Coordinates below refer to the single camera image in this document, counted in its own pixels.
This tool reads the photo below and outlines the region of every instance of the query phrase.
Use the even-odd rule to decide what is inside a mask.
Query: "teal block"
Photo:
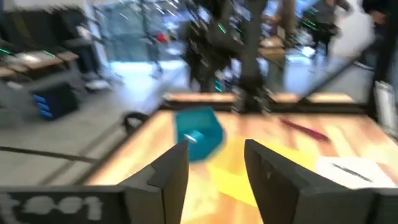
[[[210,107],[192,108],[175,114],[177,143],[189,141],[189,161],[206,159],[223,142],[224,130]]]

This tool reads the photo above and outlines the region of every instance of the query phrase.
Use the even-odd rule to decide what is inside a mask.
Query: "wooden table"
[[[284,44],[279,37],[267,37],[261,40],[259,55],[266,60],[278,60],[285,58]]]
[[[182,101],[231,101],[228,94],[169,95]],[[290,94],[276,100],[294,101]],[[313,101],[352,101],[346,95],[319,94]],[[255,139],[269,148],[284,146],[286,157],[311,154],[315,157],[365,157],[377,161],[384,172],[398,183],[398,147],[379,126],[365,115],[273,114],[269,116],[216,113],[226,131],[222,149],[201,164],[190,164],[187,196],[182,223],[241,224],[262,223],[256,208],[243,157],[245,139]],[[175,144],[174,112],[157,112],[136,135],[121,146],[117,154],[88,182],[113,185],[134,174]],[[281,125],[287,118],[328,135],[331,142],[319,142]]]
[[[57,57],[51,57],[48,60],[11,64],[8,67],[0,67],[0,78],[13,76],[16,74],[16,72],[24,73],[27,72],[28,69],[44,68],[51,65],[61,64],[64,61],[71,62],[78,58],[79,56],[77,56],[77,54],[74,54],[72,52],[64,52],[57,54]]]

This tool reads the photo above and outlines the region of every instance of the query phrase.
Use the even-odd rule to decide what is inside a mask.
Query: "floor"
[[[343,58],[332,58],[326,70],[333,71],[345,61]],[[113,71],[124,77],[124,85],[91,96],[78,112],[58,121],[32,122],[23,128],[0,129],[0,145],[98,159],[123,137],[119,123],[125,111],[150,113],[160,103],[164,93],[190,91],[182,62],[165,62],[162,65],[164,75],[154,80],[148,65],[137,67],[136,63],[114,63]],[[264,70],[267,67],[264,62],[261,66]],[[309,67],[307,58],[291,55],[285,74],[285,90],[303,93],[325,77],[322,68],[318,73],[310,73]],[[233,68],[239,70],[239,63],[235,62]],[[357,67],[345,73],[325,91],[344,92],[357,101],[364,101],[371,73]],[[83,162],[0,152],[0,185],[69,184],[89,166]]]

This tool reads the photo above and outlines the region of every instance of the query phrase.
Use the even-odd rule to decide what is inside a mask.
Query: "paper sheet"
[[[359,157],[321,157],[317,174],[350,189],[370,187],[397,187],[379,165]]]

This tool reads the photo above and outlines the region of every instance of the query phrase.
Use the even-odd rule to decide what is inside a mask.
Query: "table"
[[[49,67],[52,65],[68,64],[68,69],[52,73],[49,76],[28,82],[22,88],[11,88],[7,83],[0,81],[0,124],[22,124],[25,117],[38,114],[36,105],[33,104],[32,92],[53,86],[58,83],[69,83],[79,99],[86,95],[85,84],[77,67],[78,56],[72,52],[63,52],[56,57],[49,57],[38,62],[25,62],[24,64],[10,64],[7,68],[0,67],[0,78],[11,78],[16,75],[32,78],[29,70]]]
[[[231,101],[229,94],[171,94],[180,101]],[[279,94],[279,101],[295,101],[297,96]],[[312,101],[352,101],[341,94],[317,94]],[[226,131],[222,149],[206,162],[190,164],[183,224],[262,223],[256,208],[243,157],[245,139],[255,139],[271,149],[284,147],[284,156],[298,154],[315,157],[365,157],[379,163],[381,169],[398,183],[398,147],[366,115],[272,114],[236,115],[217,112]],[[122,145],[115,156],[97,172],[88,185],[113,185],[134,174],[175,144],[174,111],[160,110]],[[287,118],[326,134],[331,142],[318,142],[279,122]],[[302,164],[311,169],[310,164]]]
[[[276,36],[263,39],[258,52],[260,57],[269,62],[266,76],[268,89],[274,92],[284,91],[286,49],[282,39]]]

